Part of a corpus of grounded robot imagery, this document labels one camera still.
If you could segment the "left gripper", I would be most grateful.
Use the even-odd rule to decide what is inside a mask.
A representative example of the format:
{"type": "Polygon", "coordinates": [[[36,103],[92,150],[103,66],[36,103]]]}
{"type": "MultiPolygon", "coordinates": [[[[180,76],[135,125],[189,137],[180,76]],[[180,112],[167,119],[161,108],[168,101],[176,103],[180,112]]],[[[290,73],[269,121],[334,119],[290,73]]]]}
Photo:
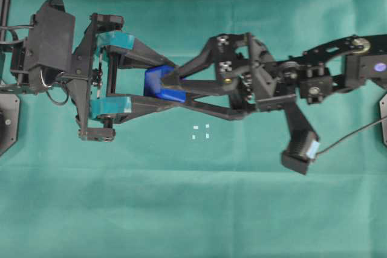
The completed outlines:
{"type": "Polygon", "coordinates": [[[176,68],[167,57],[158,54],[134,35],[123,33],[124,18],[116,15],[93,13],[80,44],[72,54],[70,66],[70,98],[76,107],[78,136],[84,141],[112,141],[115,130],[109,121],[102,127],[89,127],[88,120],[113,118],[119,124],[143,115],[160,112],[181,102],[140,95],[118,95],[92,99],[94,52],[108,64],[117,61],[118,69],[149,69],[168,65],[176,68]]]}

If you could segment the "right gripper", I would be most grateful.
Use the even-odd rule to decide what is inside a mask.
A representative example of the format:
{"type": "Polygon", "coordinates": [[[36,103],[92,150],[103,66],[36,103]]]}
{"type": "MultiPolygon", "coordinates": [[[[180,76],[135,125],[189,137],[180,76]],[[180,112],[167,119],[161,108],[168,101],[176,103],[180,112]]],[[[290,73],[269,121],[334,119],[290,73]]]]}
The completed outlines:
{"type": "Polygon", "coordinates": [[[287,119],[299,118],[294,62],[277,63],[266,45],[251,33],[212,36],[200,54],[161,78],[161,84],[187,94],[186,108],[227,121],[255,112],[283,110],[287,119]],[[214,66],[215,79],[188,77],[214,66]],[[207,95],[228,95],[230,107],[199,102],[207,95]]]}

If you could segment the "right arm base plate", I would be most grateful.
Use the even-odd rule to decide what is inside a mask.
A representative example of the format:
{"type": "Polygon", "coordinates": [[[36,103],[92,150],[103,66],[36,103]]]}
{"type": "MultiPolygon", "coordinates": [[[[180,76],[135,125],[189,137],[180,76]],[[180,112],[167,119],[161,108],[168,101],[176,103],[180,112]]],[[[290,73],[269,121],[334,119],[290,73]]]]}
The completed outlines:
{"type": "Polygon", "coordinates": [[[379,101],[379,112],[380,118],[382,119],[381,128],[382,128],[382,143],[384,146],[387,145],[387,124],[386,124],[386,116],[387,116],[387,94],[385,94],[379,101]]]}

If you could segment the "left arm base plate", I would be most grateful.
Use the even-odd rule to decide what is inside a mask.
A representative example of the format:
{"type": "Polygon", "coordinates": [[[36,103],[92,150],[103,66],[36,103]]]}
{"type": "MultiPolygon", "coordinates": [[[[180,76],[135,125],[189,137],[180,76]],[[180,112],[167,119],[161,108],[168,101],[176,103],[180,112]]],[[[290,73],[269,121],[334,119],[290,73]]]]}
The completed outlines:
{"type": "Polygon", "coordinates": [[[1,94],[1,155],[18,140],[20,103],[15,94],[1,94]]]}

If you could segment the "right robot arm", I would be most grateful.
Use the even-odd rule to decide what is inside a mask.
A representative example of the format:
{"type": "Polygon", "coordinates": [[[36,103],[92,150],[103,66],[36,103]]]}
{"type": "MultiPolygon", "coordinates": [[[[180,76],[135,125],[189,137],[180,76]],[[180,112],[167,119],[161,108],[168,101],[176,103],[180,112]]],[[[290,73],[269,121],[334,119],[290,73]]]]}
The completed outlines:
{"type": "Polygon", "coordinates": [[[162,77],[185,107],[225,120],[322,103],[372,81],[386,88],[386,36],[352,35],[276,60],[251,33],[211,37],[192,60],[162,77]]]}

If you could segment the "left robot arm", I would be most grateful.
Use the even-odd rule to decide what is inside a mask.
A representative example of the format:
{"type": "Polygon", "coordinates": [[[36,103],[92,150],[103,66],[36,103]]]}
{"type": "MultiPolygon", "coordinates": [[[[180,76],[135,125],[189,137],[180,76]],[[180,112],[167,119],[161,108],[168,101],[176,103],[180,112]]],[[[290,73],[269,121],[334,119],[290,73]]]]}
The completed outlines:
{"type": "Polygon", "coordinates": [[[74,43],[73,15],[43,7],[18,36],[1,44],[10,56],[14,82],[3,94],[43,94],[64,91],[76,109],[82,140],[112,141],[115,125],[182,105],[184,92],[161,80],[175,65],[135,36],[125,33],[121,16],[94,13],[79,44],[74,43]]]}

